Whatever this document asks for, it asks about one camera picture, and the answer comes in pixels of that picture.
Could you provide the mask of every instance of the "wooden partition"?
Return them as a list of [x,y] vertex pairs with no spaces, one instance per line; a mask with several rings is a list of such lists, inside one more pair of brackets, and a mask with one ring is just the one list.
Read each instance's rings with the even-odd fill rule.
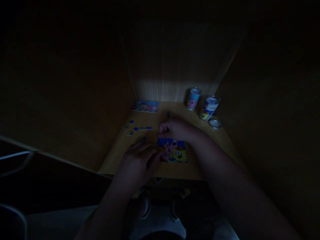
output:
[[17,16],[1,51],[0,135],[96,171],[134,94],[115,23],[90,10],[39,1]]
[[214,94],[246,33],[244,24],[139,20],[119,24],[138,100],[184,102]]
[[305,239],[319,239],[318,26],[253,27],[217,94],[218,117],[253,177]]

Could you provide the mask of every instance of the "hand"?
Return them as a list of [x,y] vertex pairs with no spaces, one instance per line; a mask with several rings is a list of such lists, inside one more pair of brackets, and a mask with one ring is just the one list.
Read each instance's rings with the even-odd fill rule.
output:
[[131,198],[155,173],[160,156],[161,152],[152,143],[131,145],[118,166],[111,186]]
[[160,124],[158,138],[173,138],[179,141],[192,142],[192,138],[201,130],[178,118],[170,118]]

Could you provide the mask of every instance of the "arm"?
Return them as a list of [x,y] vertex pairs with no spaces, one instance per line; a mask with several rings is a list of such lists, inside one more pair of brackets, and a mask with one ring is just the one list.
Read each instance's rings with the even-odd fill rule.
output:
[[87,219],[75,239],[119,239],[127,204],[154,174],[160,156],[161,153],[151,143],[131,145],[97,210]]
[[173,118],[160,125],[158,137],[192,146],[213,195],[240,239],[301,239],[265,193],[205,132]]

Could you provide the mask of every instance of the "desk surface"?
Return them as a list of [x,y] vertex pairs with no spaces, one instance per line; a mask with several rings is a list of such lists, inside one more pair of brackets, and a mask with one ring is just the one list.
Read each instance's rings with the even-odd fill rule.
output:
[[[237,163],[243,165],[243,162],[233,146],[230,138],[223,128],[214,130],[209,126],[207,121],[203,121],[198,117],[196,111],[189,111],[181,102],[160,102],[158,113],[147,113],[131,111],[130,115],[123,123],[123,127],[129,126],[125,131],[123,128],[118,133],[111,149],[109,150],[104,162],[102,163],[99,172],[105,174],[114,174],[120,161],[128,149],[128,147],[140,141],[142,137],[147,137],[148,142],[157,142],[157,134],[161,122],[167,120],[167,112],[170,112],[170,117],[178,117],[189,123],[199,127],[209,134],[209,136]],[[128,132],[137,127],[152,127],[152,130],[133,132],[132,136],[127,136]],[[190,180],[205,180],[201,171],[196,155],[191,146],[186,143],[187,163],[165,163],[160,162],[159,167],[154,174],[155,177],[175,178],[175,179],[190,179]]]

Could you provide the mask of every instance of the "finger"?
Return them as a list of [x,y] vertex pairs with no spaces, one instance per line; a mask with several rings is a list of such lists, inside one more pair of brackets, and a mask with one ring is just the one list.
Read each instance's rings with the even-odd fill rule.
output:
[[159,127],[159,133],[164,133],[169,131],[169,120],[160,123],[160,127]]
[[147,169],[146,177],[151,178],[157,170],[158,164],[160,162],[162,152],[158,152],[153,159],[150,159],[151,163]]
[[136,154],[139,154],[141,152],[143,152],[145,149],[147,149],[148,147],[155,147],[155,144],[154,143],[150,143],[150,142],[143,142],[139,147],[137,147],[135,150],[134,150],[134,153]]
[[144,151],[142,151],[139,156],[142,159],[143,162],[147,163],[148,160],[152,157],[153,154],[157,153],[158,149],[155,147],[149,146]]
[[132,152],[133,150],[135,150],[137,147],[139,147],[142,144],[142,141],[139,141],[135,144],[132,144],[128,150],[126,151],[126,153]]
[[158,138],[173,138],[173,137],[172,137],[172,132],[160,133],[160,134],[158,135]]

